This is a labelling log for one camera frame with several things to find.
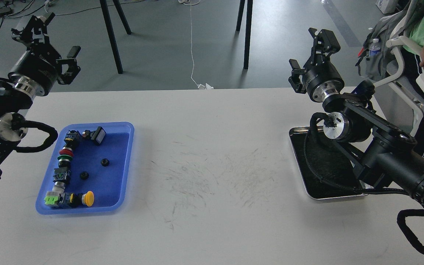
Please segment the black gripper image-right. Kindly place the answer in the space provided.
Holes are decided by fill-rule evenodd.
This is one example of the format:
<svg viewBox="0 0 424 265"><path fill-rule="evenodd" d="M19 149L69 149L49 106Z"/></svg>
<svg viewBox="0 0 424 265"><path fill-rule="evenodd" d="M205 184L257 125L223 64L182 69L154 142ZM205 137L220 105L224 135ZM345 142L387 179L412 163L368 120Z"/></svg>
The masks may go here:
<svg viewBox="0 0 424 265"><path fill-rule="evenodd" d="M307 94L313 102L323 102L330 93L340 92L345 86L344 81L330 61L330 56L340 51L340 43L333 31L309 28L313 37L311 56L304 65L299 66L296 59L289 59L291 75L288 82L296 93Z"/></svg>

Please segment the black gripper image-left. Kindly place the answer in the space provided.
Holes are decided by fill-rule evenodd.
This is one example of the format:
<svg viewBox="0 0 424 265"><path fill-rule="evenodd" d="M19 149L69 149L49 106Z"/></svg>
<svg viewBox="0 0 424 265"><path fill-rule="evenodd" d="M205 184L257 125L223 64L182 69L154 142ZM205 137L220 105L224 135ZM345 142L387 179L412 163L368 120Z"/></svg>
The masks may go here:
<svg viewBox="0 0 424 265"><path fill-rule="evenodd" d="M79 74L81 68L77 65L76 57L81 50L80 46L73 46L65 59L56 59L53 65L40 55L56 55L56 50L49 43L47 26L55 17L53 12L45 16L25 17L19 21L16 28L11 29L13 40L22 43L27 48L20 59L7 74L12 82L25 77L36 82L42 91L37 96L47 96L55 81L60 85L69 85ZM68 69L63 73L62 66Z"/></svg>

